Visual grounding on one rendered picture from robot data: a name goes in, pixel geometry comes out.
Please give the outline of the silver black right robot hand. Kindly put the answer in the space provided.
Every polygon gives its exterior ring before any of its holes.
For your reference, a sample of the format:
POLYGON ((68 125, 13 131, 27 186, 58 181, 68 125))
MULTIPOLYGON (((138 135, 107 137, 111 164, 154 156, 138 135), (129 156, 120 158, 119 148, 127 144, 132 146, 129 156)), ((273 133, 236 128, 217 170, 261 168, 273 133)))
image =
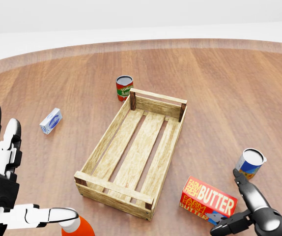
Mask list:
POLYGON ((247 210, 233 214, 210 230, 211 236, 237 234, 254 225, 257 236, 282 236, 282 216, 271 208, 260 190, 239 172, 233 170, 235 182, 247 210))

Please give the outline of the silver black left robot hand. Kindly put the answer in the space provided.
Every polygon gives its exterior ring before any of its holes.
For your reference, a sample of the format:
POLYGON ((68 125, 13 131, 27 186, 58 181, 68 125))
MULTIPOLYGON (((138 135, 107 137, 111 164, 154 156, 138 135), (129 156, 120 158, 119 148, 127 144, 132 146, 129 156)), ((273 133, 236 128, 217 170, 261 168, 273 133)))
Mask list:
POLYGON ((78 213, 69 208, 43 208, 39 205, 17 205, 19 183, 15 169, 22 159, 21 125, 12 118, 0 140, 0 236, 6 230, 41 228, 51 223, 61 223, 79 219, 78 213))

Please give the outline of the red butter box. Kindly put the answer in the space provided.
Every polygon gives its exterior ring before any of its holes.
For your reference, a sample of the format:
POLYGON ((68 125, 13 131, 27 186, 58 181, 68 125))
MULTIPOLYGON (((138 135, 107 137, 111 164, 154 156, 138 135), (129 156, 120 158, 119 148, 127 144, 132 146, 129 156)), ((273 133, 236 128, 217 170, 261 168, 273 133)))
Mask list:
POLYGON ((218 225, 234 214, 237 203, 235 197, 190 176, 182 190, 179 205, 205 221, 218 225))

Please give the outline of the wooden slat tray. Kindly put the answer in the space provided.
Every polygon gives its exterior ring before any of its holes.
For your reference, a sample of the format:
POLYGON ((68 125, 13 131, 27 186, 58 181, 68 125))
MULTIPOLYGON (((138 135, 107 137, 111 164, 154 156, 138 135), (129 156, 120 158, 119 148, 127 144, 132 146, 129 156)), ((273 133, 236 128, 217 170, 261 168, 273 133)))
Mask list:
POLYGON ((187 101, 133 88, 74 175, 84 197, 151 220, 187 111, 187 101))

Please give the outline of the blue yellow tin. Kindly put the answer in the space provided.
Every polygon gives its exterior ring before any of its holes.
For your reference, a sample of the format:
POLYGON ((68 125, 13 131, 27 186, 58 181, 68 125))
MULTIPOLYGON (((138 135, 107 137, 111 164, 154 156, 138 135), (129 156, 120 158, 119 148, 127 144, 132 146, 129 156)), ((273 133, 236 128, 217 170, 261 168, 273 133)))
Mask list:
POLYGON ((266 161, 267 158, 259 150, 247 148, 242 152, 235 169, 243 173, 247 179, 251 179, 266 161))

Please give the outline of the small white blue box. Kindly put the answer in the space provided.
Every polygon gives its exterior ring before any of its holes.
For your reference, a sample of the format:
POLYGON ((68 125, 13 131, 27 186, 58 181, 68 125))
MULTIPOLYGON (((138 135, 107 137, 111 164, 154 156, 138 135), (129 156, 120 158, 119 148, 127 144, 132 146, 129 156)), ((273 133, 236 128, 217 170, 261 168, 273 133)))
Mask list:
POLYGON ((50 114, 46 118, 44 118, 39 125, 43 133, 49 134, 61 120, 62 120, 62 114, 60 109, 54 108, 50 112, 50 114))

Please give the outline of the red tomato sauce tin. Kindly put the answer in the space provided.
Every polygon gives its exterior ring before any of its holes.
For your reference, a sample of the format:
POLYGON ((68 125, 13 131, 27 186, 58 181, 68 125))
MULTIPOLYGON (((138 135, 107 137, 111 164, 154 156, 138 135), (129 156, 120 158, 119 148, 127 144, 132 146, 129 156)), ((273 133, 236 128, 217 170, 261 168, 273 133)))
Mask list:
POLYGON ((119 101, 125 101, 133 88, 133 78, 128 75, 122 75, 116 79, 117 97, 119 101))

